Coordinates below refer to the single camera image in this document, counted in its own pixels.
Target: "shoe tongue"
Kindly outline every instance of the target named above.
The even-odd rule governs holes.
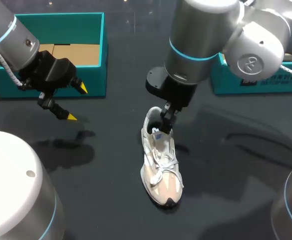
[[[153,131],[152,133],[156,149],[165,154],[170,153],[170,136],[162,131]]]

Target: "sneaker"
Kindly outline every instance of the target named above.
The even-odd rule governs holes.
[[[157,204],[173,207],[179,202],[183,184],[175,154],[173,132],[165,134],[158,130],[159,107],[151,108],[141,130],[144,147],[144,165],[141,179],[149,196]]]

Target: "cardboard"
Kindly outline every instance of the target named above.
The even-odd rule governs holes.
[[[68,58],[76,66],[99,64],[100,45],[70,44],[55,45],[52,55],[57,59]]]
[[[50,52],[50,54],[52,54],[53,49],[54,49],[54,44],[41,44],[39,46],[39,52],[48,51]]]

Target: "blue ring light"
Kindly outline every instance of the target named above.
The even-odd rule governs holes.
[[[51,224],[52,224],[52,221],[54,220],[54,217],[55,217],[55,213],[56,213],[56,206],[57,206],[57,199],[56,199],[56,194],[55,194],[55,209],[54,209],[54,213],[52,214],[52,217],[51,217],[51,220],[50,220],[50,223],[46,229],[46,231],[42,234],[42,236],[39,238],[39,240],[42,240],[44,238],[44,236],[46,235],[46,233],[48,232]]]
[[[289,215],[290,215],[290,217],[292,219],[292,213],[291,213],[291,211],[290,211],[290,209],[288,207],[288,201],[287,201],[287,184],[288,184],[288,179],[289,179],[290,175],[288,176],[286,184],[285,184],[284,197],[285,197],[285,204],[286,204],[287,211],[288,211],[288,213],[289,213]]]
[[[204,58],[199,58],[199,57],[192,57],[192,56],[188,56],[188,55],[185,55],[183,54],[182,52],[178,51],[175,46],[172,45],[172,42],[171,42],[171,39],[169,39],[169,42],[170,42],[170,46],[171,48],[177,53],[179,54],[180,56],[186,58],[186,59],[189,59],[189,60],[192,60],[192,61],[207,61],[207,60],[210,60],[210,59],[213,59],[216,55],[218,55],[217,53],[213,56],[210,56],[210,57],[204,57]]]

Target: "shoe label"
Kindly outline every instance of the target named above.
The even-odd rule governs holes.
[[[155,135],[155,139],[156,139],[156,140],[160,139],[160,138],[161,138],[161,135],[162,135],[162,134],[157,134],[157,135]]]

